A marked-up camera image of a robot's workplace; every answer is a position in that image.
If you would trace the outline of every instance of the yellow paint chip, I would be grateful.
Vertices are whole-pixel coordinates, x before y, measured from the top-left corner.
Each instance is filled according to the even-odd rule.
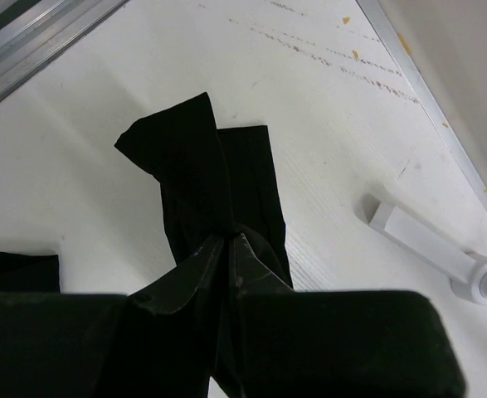
[[[401,33],[398,33],[398,40],[400,40],[403,49],[406,51],[406,53],[410,55],[412,53],[411,48],[409,47],[409,45],[406,42],[406,39],[402,36]]]

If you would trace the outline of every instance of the brown spot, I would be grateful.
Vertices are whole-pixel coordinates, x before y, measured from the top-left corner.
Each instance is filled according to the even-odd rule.
[[[410,55],[412,53],[411,48],[409,47],[406,39],[402,36],[401,33],[398,33],[398,40],[401,42],[403,49],[406,51],[406,53]]]

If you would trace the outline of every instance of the folded black fabric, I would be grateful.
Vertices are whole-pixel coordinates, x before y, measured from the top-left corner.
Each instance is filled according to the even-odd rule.
[[[0,252],[0,292],[59,293],[58,255]]]
[[[257,257],[292,285],[266,126],[217,130],[203,93],[136,121],[115,147],[160,182],[177,264],[212,233],[245,232]]]

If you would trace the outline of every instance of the metal strip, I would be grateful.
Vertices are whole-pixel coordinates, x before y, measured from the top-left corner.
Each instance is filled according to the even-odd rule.
[[[436,102],[435,97],[429,90],[427,83],[421,76],[420,71],[416,68],[413,59],[407,53],[406,48],[397,32],[392,27],[391,22],[382,9],[379,1],[376,0],[357,0],[365,17],[367,17],[374,31],[379,36],[389,55],[396,63],[397,68],[405,76],[405,79],[426,111],[427,116],[433,123],[438,134],[444,140],[446,146],[451,151],[460,170],[465,175],[468,183],[471,185],[475,195],[479,198],[481,204],[487,212],[487,188],[483,179],[475,169],[468,154],[463,148],[460,140],[457,138],[455,131],[451,126],[442,128],[447,125],[447,118],[441,107]]]
[[[0,102],[128,0],[42,0],[0,31]]]

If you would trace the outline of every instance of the white lever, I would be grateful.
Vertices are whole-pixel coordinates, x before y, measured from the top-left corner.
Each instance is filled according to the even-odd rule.
[[[370,226],[450,278],[458,297],[487,305],[487,257],[467,255],[398,206],[381,203]]]

